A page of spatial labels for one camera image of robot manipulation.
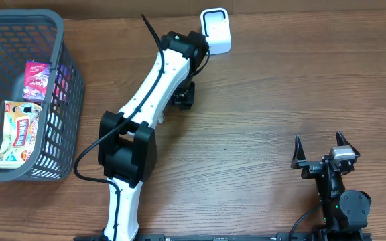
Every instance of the candy box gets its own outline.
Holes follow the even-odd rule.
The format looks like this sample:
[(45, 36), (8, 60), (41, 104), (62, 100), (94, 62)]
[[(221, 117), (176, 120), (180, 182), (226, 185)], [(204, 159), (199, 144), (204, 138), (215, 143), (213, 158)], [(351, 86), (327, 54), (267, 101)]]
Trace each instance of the candy box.
[(41, 111), (42, 108), (34, 103), (5, 101), (0, 168), (16, 169), (29, 159), (34, 150)]
[(28, 102), (43, 102), (46, 97), (49, 75), (50, 64), (27, 61), (23, 98)]
[[(63, 72), (63, 75), (70, 79), (68, 68), (60, 65), (59, 69)], [(26, 62), (25, 70), (25, 87), (23, 89), (23, 98), (28, 102), (41, 103), (46, 97), (46, 90), (48, 86), (48, 78), (50, 76), (50, 64), (40, 63), (34, 61)], [(65, 93), (68, 91), (68, 82), (63, 79), (61, 74), (57, 76), (58, 83), (62, 86), (61, 89), (56, 85), (53, 85), (53, 92), (59, 99), (66, 101), (66, 95), (61, 93), (61, 90), (65, 89)]]

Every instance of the wooden table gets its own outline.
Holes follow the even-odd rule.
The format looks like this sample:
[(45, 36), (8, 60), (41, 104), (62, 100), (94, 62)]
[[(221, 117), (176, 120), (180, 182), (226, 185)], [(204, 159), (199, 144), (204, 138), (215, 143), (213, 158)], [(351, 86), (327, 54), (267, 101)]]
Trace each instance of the wooden table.
[[(309, 160), (336, 145), (361, 152), (347, 189), (373, 199), (369, 227), (386, 240), (386, 11), (232, 15), (232, 50), (212, 56), (190, 111), (166, 111), (159, 161), (144, 185), (141, 232), (287, 232), (318, 202), (313, 180), (290, 169), (294, 136)], [(198, 31), (198, 17), (150, 19), (159, 35)], [(98, 137), (151, 69), (157, 48), (141, 19), (65, 22), (86, 81), (77, 154)], [(102, 177), (97, 150), (80, 164)], [(100, 232), (109, 192), (71, 175), (57, 182), (0, 183), (0, 240), (71, 240)], [(301, 223), (309, 230), (317, 214)]]

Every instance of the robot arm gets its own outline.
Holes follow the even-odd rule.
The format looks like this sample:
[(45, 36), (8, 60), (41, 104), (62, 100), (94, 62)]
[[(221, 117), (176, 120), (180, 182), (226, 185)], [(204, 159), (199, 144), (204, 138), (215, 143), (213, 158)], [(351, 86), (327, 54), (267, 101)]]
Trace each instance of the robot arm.
[(362, 229), (367, 227), (372, 200), (363, 191), (345, 190), (342, 182), (343, 175), (354, 171), (360, 153), (340, 131), (336, 140), (338, 146), (331, 148), (321, 161), (306, 161), (302, 143), (296, 136), (291, 167), (302, 169), (302, 179), (315, 179), (324, 214), (325, 225), (314, 226), (309, 240), (368, 240), (369, 235), (363, 235)]
[[(163, 121), (166, 104), (177, 106), (180, 110), (191, 108), (194, 102), (192, 78), (209, 50), (205, 37), (193, 31), (188, 36), (171, 31), (162, 37), (161, 43), (165, 63), (162, 63), (158, 53), (151, 72), (133, 98), (118, 114), (107, 111), (101, 119), (100, 137), (134, 112), (153, 86), (162, 64), (164, 65), (164, 74), (141, 110), (119, 133), (99, 144), (99, 164), (104, 167), (104, 175), (121, 190), (117, 222), (114, 222), (117, 193), (110, 185), (109, 219), (102, 235), (107, 240), (132, 241), (135, 238), (139, 227), (137, 211), (141, 187), (148, 180), (157, 161), (156, 125)], [(121, 135), (132, 135), (133, 141), (128, 141)], [(112, 240), (115, 228), (117, 237)]]

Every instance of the gray plastic basket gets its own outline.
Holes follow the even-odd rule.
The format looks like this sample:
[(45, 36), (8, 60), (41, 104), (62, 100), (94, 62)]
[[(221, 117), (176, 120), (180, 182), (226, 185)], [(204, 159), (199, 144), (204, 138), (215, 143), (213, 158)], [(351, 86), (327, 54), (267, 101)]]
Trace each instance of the gray plastic basket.
[(63, 37), (64, 23), (53, 11), (0, 10), (0, 147), (3, 102), (24, 101), (26, 61), (51, 66), (34, 151), (21, 167), (0, 169), (0, 181), (56, 180), (72, 170), (84, 82)]

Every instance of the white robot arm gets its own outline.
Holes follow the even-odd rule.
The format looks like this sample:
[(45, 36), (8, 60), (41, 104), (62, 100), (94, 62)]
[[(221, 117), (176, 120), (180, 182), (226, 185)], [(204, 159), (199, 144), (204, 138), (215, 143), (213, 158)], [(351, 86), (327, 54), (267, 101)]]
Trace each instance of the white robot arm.
[[(135, 238), (139, 228), (137, 211), (141, 187), (157, 161), (154, 130), (163, 121), (167, 104), (178, 106), (180, 110), (190, 109), (194, 102), (194, 83), (191, 80), (209, 50), (204, 36), (193, 31), (188, 36), (169, 32), (163, 36), (161, 43), (165, 62), (162, 63), (160, 52), (157, 53), (151, 72), (133, 98), (118, 114), (106, 112), (101, 119), (100, 137), (134, 113), (164, 65), (164, 73), (141, 110), (119, 133), (99, 144), (99, 163), (104, 166), (104, 175), (121, 190), (115, 222), (117, 193), (112, 185), (109, 187), (109, 219), (101, 237), (104, 240), (132, 241)], [(133, 135), (133, 141), (119, 135)]]

